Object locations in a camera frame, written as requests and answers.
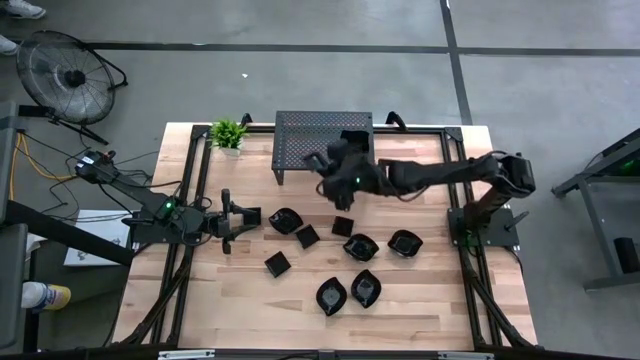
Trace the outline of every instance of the gray concrete floor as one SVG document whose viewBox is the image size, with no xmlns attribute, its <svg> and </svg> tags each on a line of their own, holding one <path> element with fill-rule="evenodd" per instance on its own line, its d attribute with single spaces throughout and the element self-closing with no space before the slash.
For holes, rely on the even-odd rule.
<svg viewBox="0 0 640 360">
<path fill-rule="evenodd" d="M 437 0 L 33 2 L 48 8 L 46 19 L 0 18 L 0 33 L 22 37 L 52 29 L 104 41 L 446 45 Z M 640 46 L 636 1 L 450 0 L 450 5 L 460 46 Z M 111 115 L 93 127 L 121 159 L 156 150 L 166 122 L 239 119 L 244 112 L 272 122 L 279 109 L 372 111 L 382 122 L 395 110 L 408 123 L 460 124 L 447 55 L 101 53 L 121 66 L 131 83 L 118 91 Z M 461 62 L 474 124 L 489 126 L 495 148 L 522 151 L 533 162 L 539 190 L 512 207 L 531 212 L 519 233 L 539 343 L 640 357 L 640 287 L 583 291 L 582 283 L 606 275 L 602 254 L 578 194 L 558 200 L 549 192 L 638 127 L 639 59 L 463 56 Z M 0 59 L 3 100 L 31 103 L 9 58 Z M 30 133 L 68 152 L 82 149 L 75 134 L 42 121 L 31 120 Z M 65 171 L 63 156 L 36 144 L 32 151 L 52 171 Z M 149 156 L 128 165 L 152 172 L 155 161 Z M 24 159 L 17 174 L 20 202 L 36 209 L 55 204 L 47 192 L 51 182 L 37 177 Z M 69 187 L 82 208 L 117 209 L 91 185 L 76 181 Z M 71 201 L 63 189 L 58 192 Z M 68 206 L 57 214 L 71 211 Z M 616 227 L 616 234 L 624 233 L 621 229 Z M 102 344 L 111 319 L 98 317 L 98 308 L 115 311 L 118 299 L 99 297 L 59 312 L 46 345 Z"/>
</svg>

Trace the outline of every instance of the black mesh shelf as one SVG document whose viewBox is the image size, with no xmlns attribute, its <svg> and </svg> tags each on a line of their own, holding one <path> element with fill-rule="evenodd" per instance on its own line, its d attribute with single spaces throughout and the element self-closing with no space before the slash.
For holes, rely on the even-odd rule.
<svg viewBox="0 0 640 360">
<path fill-rule="evenodd" d="M 369 157 L 374 160 L 373 120 L 370 112 L 278 111 L 271 169 L 282 185 L 284 170 L 307 170 L 302 158 L 314 151 L 327 156 L 327 145 L 343 130 L 369 132 Z"/>
</svg>

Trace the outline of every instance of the shoe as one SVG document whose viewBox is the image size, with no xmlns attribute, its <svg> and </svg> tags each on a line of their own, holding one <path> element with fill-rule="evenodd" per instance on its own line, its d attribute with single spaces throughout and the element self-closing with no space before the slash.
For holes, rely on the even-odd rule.
<svg viewBox="0 0 640 360">
<path fill-rule="evenodd" d="M 0 54 L 15 55 L 18 52 L 18 45 L 6 37 L 0 35 Z"/>
<path fill-rule="evenodd" d="M 14 19 L 40 19 L 47 13 L 45 9 L 24 0 L 2 1 L 0 4 L 2 9 Z"/>
</svg>

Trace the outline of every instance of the potted plant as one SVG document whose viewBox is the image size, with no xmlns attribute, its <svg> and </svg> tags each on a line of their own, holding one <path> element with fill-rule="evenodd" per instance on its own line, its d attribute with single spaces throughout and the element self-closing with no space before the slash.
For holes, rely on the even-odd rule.
<svg viewBox="0 0 640 360">
<path fill-rule="evenodd" d="M 219 147 L 220 150 L 230 156 L 240 156 L 242 138 L 246 136 L 247 128 L 238 125 L 229 118 L 217 119 L 210 130 L 211 147 Z"/>
</svg>

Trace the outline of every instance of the white paper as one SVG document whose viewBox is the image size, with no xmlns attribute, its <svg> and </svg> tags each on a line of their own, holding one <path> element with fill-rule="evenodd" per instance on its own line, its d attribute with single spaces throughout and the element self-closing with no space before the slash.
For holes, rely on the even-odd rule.
<svg viewBox="0 0 640 360">
<path fill-rule="evenodd" d="M 126 211 L 113 211 L 113 210 L 80 210 L 78 218 L 91 217 L 91 216 L 112 216 L 112 215 L 127 215 L 119 219 L 99 222 L 79 222 L 76 223 L 78 229 L 82 229 L 93 235 L 100 236 L 103 239 L 111 241 L 121 247 L 127 246 L 127 237 L 129 236 L 129 227 L 122 223 L 122 219 L 130 218 Z M 109 266 L 118 265 L 110 260 L 105 260 L 101 257 L 87 254 L 83 251 L 69 248 L 67 250 L 67 256 L 64 259 L 65 266 Z"/>
</svg>

